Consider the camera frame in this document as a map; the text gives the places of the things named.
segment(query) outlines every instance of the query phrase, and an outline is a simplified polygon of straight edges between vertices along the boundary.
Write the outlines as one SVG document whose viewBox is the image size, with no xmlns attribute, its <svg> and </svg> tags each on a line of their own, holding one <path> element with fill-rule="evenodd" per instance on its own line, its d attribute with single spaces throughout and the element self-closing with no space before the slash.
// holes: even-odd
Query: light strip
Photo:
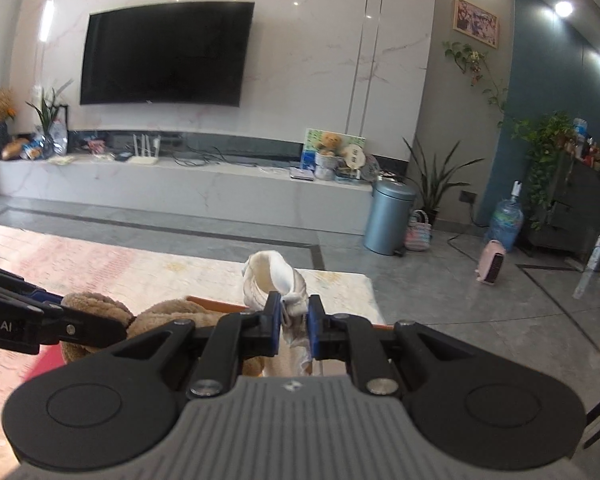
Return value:
<svg viewBox="0 0 600 480">
<path fill-rule="evenodd" d="M 54 11 L 56 10 L 53 0 L 47 0 L 45 9 L 42 11 L 42 20 L 40 21 L 40 33 L 38 39 L 43 43 L 49 37 L 49 30 L 51 30 L 51 22 L 54 19 Z"/>
</svg>

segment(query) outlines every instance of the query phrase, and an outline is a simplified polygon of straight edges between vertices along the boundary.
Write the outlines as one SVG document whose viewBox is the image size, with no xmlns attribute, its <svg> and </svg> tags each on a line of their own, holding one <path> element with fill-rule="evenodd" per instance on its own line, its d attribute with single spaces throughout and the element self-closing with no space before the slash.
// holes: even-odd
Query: blue water bottle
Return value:
<svg viewBox="0 0 600 480">
<path fill-rule="evenodd" d="M 484 241 L 490 240 L 499 241 L 507 253 L 513 249 L 513 244 L 516 242 L 516 237 L 522 228 L 525 221 L 525 216 L 520 207 L 520 189 L 522 183 L 516 181 L 511 191 L 511 198 L 502 200 L 493 212 L 489 230 L 484 236 Z"/>
</svg>

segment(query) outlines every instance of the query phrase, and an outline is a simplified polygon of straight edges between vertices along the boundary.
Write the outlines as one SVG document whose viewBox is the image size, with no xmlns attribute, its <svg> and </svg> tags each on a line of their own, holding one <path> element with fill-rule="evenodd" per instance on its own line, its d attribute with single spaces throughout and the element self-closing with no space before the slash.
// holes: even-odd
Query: red object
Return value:
<svg viewBox="0 0 600 480">
<path fill-rule="evenodd" d="M 38 375 L 42 375 L 51 370 L 55 370 L 64 365 L 64 359 L 62 359 L 62 352 L 60 351 L 60 345 L 53 345 L 46 347 L 36 363 L 31 367 L 29 373 L 24 378 L 25 381 L 29 381 Z"/>
</svg>

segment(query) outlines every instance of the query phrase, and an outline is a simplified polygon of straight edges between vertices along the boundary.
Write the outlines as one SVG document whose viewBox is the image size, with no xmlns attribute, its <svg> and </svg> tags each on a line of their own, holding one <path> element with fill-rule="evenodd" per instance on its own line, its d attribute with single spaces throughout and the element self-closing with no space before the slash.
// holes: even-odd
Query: dried flower arrangement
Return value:
<svg viewBox="0 0 600 480">
<path fill-rule="evenodd" d="M 13 119 L 16 116 L 13 101 L 13 90 L 10 88 L 0 88 L 0 123 L 7 119 Z"/>
</svg>

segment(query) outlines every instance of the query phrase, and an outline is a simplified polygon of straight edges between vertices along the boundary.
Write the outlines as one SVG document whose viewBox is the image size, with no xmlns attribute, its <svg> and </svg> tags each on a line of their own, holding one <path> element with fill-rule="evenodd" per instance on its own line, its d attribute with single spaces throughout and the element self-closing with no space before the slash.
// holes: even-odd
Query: bag handle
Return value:
<svg viewBox="0 0 600 480">
<path fill-rule="evenodd" d="M 427 214 L 422 210 L 422 209 L 416 209 L 416 211 L 414 211 L 413 213 L 411 213 L 411 219 L 415 220 L 416 222 L 418 221 L 417 218 L 417 213 L 420 213 L 422 215 L 422 218 L 424 219 L 425 224 L 429 223 L 429 217 L 427 216 Z"/>
</svg>

